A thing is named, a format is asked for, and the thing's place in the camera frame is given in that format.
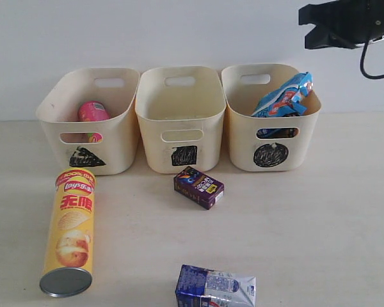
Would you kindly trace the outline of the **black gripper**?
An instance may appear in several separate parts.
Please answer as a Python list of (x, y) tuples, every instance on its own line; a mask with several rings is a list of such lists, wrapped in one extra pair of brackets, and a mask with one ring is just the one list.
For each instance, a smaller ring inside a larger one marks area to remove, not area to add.
[(298, 10), (298, 24), (330, 26), (330, 30), (315, 27), (306, 34), (306, 49), (356, 49), (384, 40), (384, 1), (307, 4)]

